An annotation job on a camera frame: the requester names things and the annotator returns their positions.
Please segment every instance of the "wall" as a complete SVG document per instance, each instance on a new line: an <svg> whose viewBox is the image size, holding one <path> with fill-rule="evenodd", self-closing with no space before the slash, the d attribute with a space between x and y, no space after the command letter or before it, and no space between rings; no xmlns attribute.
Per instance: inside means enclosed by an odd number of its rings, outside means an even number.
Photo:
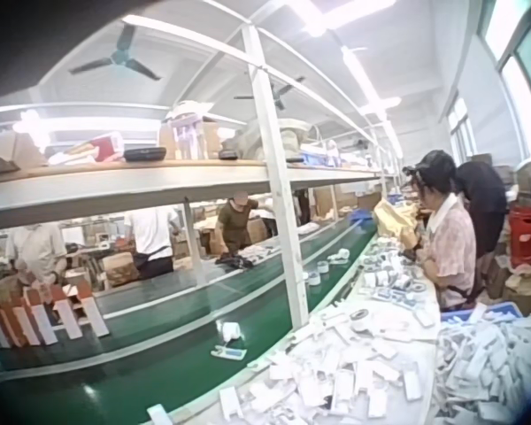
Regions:
<svg viewBox="0 0 531 425"><path fill-rule="evenodd" d="M518 132L501 76L486 49L473 35L458 93L468 108L478 153L491 153L496 165L516 166L521 161Z"/></svg>

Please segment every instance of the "white t-shirt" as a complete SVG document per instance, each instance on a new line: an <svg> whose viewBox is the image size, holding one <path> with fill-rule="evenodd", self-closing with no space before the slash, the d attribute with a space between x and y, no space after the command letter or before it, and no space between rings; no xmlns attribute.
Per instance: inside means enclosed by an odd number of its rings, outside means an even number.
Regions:
<svg viewBox="0 0 531 425"><path fill-rule="evenodd" d="M173 255L169 222L177 218L177 212L171 206L156 206L126 212L124 224L132 228L135 248L139 253L149 254L168 246L169 248L150 257L150 260L162 259Z"/></svg>
<svg viewBox="0 0 531 425"><path fill-rule="evenodd" d="M51 274L58 259L66 254L57 223L13 228L6 241L6 257L23 259L38 281Z"/></svg>
<svg viewBox="0 0 531 425"><path fill-rule="evenodd" d="M273 208L273 199L271 199L270 197L268 199L265 200L264 202L264 205L267 205L269 206L270 208ZM260 210L260 209L257 209L255 210L256 212L256 215L258 217L261 217L262 219L272 219L274 220L275 219L275 216L273 215L272 212L269 212L267 210Z"/></svg>

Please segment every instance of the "factory worker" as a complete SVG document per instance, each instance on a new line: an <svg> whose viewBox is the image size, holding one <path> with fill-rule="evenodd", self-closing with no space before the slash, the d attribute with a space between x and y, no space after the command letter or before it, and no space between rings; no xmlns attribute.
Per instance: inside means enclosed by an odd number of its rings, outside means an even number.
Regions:
<svg viewBox="0 0 531 425"><path fill-rule="evenodd" d="M40 291L42 301L52 302L49 286L61 283L67 267L65 243L57 223L14 228L6 241L6 257L26 287Z"/></svg>
<svg viewBox="0 0 531 425"><path fill-rule="evenodd" d="M247 192L235 192L234 197L227 200L219 213L214 235L220 244L223 254L235 255L239 250L251 245L248 234L248 218L250 210L267 210L273 213L273 208L254 199L248 199Z"/></svg>
<svg viewBox="0 0 531 425"><path fill-rule="evenodd" d="M501 177L490 164L466 162L457 169L455 179L476 234L476 274L480 288L487 281L499 236L504 228L507 200Z"/></svg>
<svg viewBox="0 0 531 425"><path fill-rule="evenodd" d="M267 232L267 238L270 239L278 235L277 232L277 222L275 221L275 216L273 215L273 199L270 197L264 201L264 205L269 207L269 210L259 210L258 215L262 219L265 225L265 231Z"/></svg>
<svg viewBox="0 0 531 425"><path fill-rule="evenodd" d="M179 216L171 206L155 206L124 214L128 239L135 239L134 264L140 279L150 279L173 271L173 249L169 225L179 234Z"/></svg>
<svg viewBox="0 0 531 425"><path fill-rule="evenodd" d="M438 289L443 311L473 302L476 239L470 215L453 192L455 173L454 161L444 151L430 151L411 169L422 206L431 211L427 242L420 247L412 230L401 235L405 248L416 250L425 276Z"/></svg>

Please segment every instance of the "hair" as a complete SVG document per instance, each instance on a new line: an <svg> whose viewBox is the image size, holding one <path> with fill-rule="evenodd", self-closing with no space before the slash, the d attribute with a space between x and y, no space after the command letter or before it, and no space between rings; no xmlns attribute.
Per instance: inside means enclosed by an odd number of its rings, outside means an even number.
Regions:
<svg viewBox="0 0 531 425"><path fill-rule="evenodd" d="M419 190L427 187L448 195L454 189L456 169L451 155L445 151L430 151L415 166L412 176Z"/></svg>

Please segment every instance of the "blue crate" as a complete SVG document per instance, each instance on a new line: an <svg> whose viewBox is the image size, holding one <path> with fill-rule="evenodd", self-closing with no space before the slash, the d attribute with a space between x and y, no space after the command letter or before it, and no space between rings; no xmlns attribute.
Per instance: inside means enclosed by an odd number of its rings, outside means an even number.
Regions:
<svg viewBox="0 0 531 425"><path fill-rule="evenodd" d="M357 208L356 210L352 211L348 218L350 223L360 222L360 224L363 224L368 221L373 221L372 212L361 208Z"/></svg>
<svg viewBox="0 0 531 425"><path fill-rule="evenodd" d="M473 310L460 310L459 312L441 313L441 321L447 321L448 319L452 319L455 316L462 319L462 321L467 321L470 318L470 314L472 314L472 311ZM486 311L496 313L511 313L516 317L523 317L523 314L521 314L519 308L515 305L515 303L511 301L491 305Z"/></svg>

